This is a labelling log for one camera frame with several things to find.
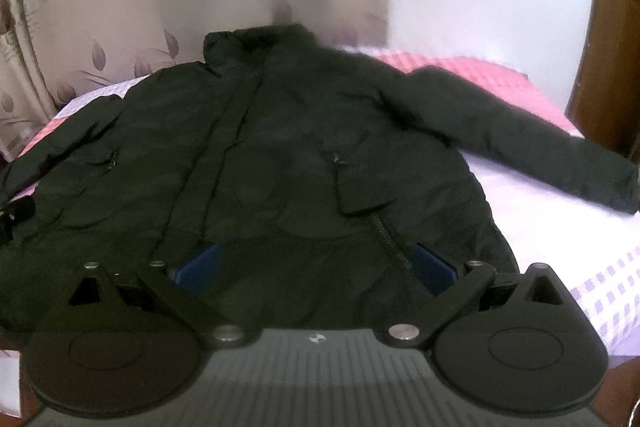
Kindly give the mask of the black jacket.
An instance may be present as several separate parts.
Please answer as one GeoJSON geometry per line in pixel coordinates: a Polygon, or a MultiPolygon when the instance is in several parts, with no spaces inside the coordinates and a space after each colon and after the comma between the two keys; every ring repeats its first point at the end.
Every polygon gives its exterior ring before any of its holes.
{"type": "Polygon", "coordinates": [[[214,32],[203,60],[78,110],[1,173],[35,213],[1,249],[1,325],[34,331],[93,261],[217,247],[203,300],[235,324],[356,329],[430,299],[423,245],[518,264],[466,153],[635,213],[639,170],[437,67],[401,72],[300,26],[214,32]]]}

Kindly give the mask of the pink checkered bed sheet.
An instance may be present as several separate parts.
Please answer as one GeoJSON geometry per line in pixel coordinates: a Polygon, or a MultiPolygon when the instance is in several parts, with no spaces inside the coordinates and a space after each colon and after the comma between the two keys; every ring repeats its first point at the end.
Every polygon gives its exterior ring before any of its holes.
{"type": "MultiPolygon", "coordinates": [[[[403,72],[436,65],[575,134],[523,74],[473,57],[433,58],[370,49],[403,72]]],[[[520,265],[550,263],[620,362],[639,353],[639,219],[570,197],[487,159],[466,154],[520,265]]]]}

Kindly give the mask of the brown wooden door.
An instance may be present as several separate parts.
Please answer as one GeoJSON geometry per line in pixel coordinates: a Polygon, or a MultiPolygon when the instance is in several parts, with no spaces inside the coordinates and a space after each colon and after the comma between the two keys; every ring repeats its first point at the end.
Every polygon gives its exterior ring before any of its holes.
{"type": "Polygon", "coordinates": [[[639,155],[639,0],[592,0],[566,116],[586,138],[639,155]]]}

